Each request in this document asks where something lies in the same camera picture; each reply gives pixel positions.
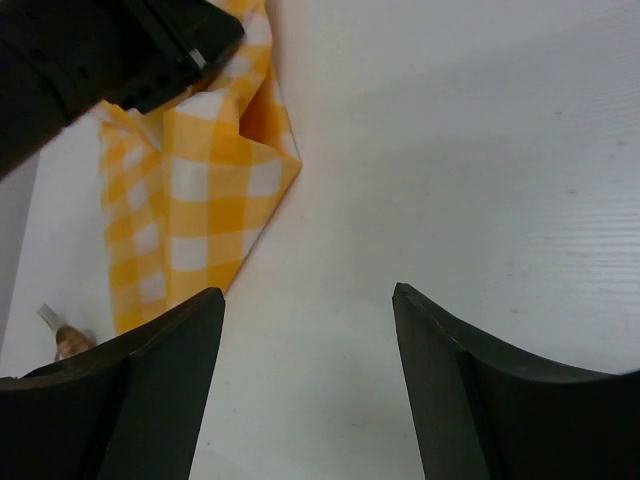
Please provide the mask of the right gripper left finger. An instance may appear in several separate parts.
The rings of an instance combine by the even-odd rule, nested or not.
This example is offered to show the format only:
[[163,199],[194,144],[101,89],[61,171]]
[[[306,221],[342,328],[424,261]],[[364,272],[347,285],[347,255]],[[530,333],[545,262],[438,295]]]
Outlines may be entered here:
[[207,288],[83,353],[2,378],[2,478],[188,478],[224,310]]

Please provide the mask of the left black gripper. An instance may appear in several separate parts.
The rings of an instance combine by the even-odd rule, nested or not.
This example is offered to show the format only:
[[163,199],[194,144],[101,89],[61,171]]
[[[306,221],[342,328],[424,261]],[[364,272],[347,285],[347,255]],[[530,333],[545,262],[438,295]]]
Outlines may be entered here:
[[103,100],[146,114],[216,77],[243,37],[207,1],[2,1],[1,174]]

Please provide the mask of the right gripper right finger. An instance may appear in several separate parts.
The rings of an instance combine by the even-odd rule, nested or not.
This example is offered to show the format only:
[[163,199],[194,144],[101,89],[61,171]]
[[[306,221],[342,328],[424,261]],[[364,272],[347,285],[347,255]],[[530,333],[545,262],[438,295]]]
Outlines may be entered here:
[[635,479],[639,375],[511,345],[400,283],[401,363],[429,479]]

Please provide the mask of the yellow white checkered cloth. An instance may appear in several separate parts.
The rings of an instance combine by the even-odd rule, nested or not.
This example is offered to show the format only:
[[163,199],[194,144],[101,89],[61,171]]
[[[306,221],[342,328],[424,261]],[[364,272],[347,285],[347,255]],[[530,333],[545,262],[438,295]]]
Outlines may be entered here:
[[93,112],[117,334],[228,288],[301,168],[266,6],[222,8],[245,36],[217,78],[147,114]]

